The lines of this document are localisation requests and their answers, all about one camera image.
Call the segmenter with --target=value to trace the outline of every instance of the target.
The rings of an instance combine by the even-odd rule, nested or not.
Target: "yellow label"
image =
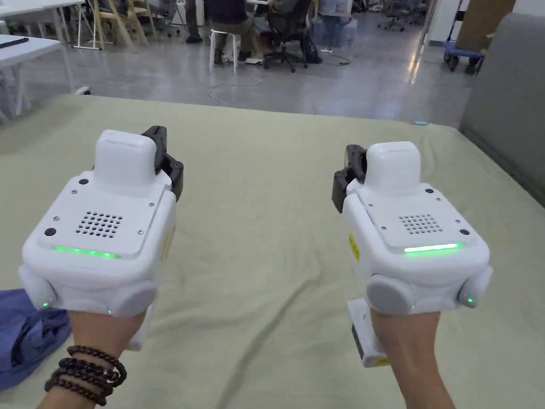
[[[390,361],[387,358],[379,358],[377,361],[377,366],[388,366]]]
[[[172,239],[174,238],[174,229],[173,227],[171,231],[169,231],[165,237],[165,241],[163,242],[163,250],[161,251],[161,260],[166,260],[168,257],[168,251],[170,250],[170,246],[172,244]]]
[[[360,262],[360,248],[358,247],[358,244],[356,243],[356,240],[354,239],[354,236],[352,236],[352,233],[350,233],[350,236],[348,238],[348,242],[350,243],[350,248],[352,249],[352,254],[354,255],[354,258],[359,263]]]

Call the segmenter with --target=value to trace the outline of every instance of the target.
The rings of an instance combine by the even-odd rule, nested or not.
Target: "wrinkled sheet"
[[[545,210],[458,131],[339,117],[64,96],[0,130],[2,288],[20,250],[104,129],[168,128],[185,164],[177,234],[144,350],[108,408],[402,408],[389,368],[364,369],[346,301],[361,295],[331,203],[349,143],[414,142],[422,179],[492,251],[476,310],[443,315],[437,356],[459,408],[542,408]],[[0,408],[30,408],[64,351]]]

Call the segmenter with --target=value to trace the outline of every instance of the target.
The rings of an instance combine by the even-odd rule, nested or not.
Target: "speaker grille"
[[[122,221],[121,215],[87,211],[78,223],[76,233],[92,237],[114,238]]]
[[[409,234],[439,233],[443,231],[437,220],[429,213],[406,214],[399,216],[399,221],[405,226]]]

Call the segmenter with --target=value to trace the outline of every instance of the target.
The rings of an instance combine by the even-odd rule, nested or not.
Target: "white wall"
[[[462,10],[468,7],[469,0],[462,2]],[[438,0],[435,7],[435,13],[432,18],[432,23],[429,27],[429,41],[445,41],[449,35],[454,14],[458,8],[458,0]],[[514,13],[533,14],[537,16],[545,16],[545,0],[517,0],[513,8]],[[457,22],[452,32],[452,40],[456,40],[462,23]]]
[[[545,16],[545,1],[543,0],[517,0],[513,13],[533,14]]]
[[[429,27],[428,36],[426,42],[430,41],[445,41],[449,36],[450,28],[454,22],[454,16],[456,10],[458,10],[459,0],[438,0],[435,6],[435,13],[433,14],[432,23]],[[465,10],[468,7],[469,0],[462,2],[460,10]],[[454,31],[452,32],[451,40],[456,40],[458,33],[460,32],[461,22],[456,22],[454,25]]]

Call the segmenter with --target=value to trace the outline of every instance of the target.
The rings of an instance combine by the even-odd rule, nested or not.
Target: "white robotic gripper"
[[[166,154],[166,129],[152,129],[158,128],[163,130],[158,138],[105,131],[96,144],[94,169],[64,187],[26,240],[19,267],[38,309],[118,317],[146,311],[133,350],[146,336],[174,236],[181,186],[176,192],[173,185],[183,179],[183,165]],[[168,174],[172,164],[174,184]]]
[[[492,275],[487,244],[445,196],[420,182],[410,142],[347,147],[335,173],[352,270],[365,297],[348,302],[365,367],[388,365],[369,306],[389,315],[475,308]]]

